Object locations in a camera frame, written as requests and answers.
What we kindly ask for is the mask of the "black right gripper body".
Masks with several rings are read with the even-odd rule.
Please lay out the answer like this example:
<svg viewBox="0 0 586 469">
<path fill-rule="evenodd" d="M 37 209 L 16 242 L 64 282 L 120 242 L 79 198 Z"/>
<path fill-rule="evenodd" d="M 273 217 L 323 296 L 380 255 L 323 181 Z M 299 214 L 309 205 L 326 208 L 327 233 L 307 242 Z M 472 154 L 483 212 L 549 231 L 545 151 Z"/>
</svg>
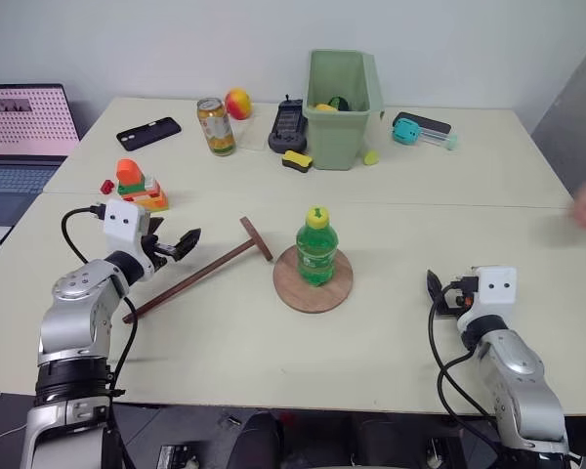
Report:
<svg viewBox="0 0 586 469">
<path fill-rule="evenodd" d="M 447 290 L 454 290 L 456 292 L 454 298 L 455 305 L 450 307 L 461 307 L 463 315 L 467 313 L 474 304 L 475 294 L 479 291 L 479 278 L 476 276 L 459 277 L 447 287 Z M 441 303 L 449 306 L 445 297 L 443 297 Z"/>
</svg>

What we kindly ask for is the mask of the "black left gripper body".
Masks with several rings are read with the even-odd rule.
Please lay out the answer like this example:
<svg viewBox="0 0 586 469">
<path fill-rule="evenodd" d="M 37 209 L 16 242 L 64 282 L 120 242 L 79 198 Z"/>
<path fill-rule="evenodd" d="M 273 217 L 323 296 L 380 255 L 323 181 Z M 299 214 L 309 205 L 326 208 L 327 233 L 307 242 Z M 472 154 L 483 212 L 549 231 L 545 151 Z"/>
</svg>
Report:
<svg viewBox="0 0 586 469">
<path fill-rule="evenodd" d="M 141 248 L 154 268 L 162 268 L 169 258 L 178 262 L 182 259 L 180 251 L 174 245 L 160 243 L 156 234 L 147 234 L 141 238 Z"/>
</svg>

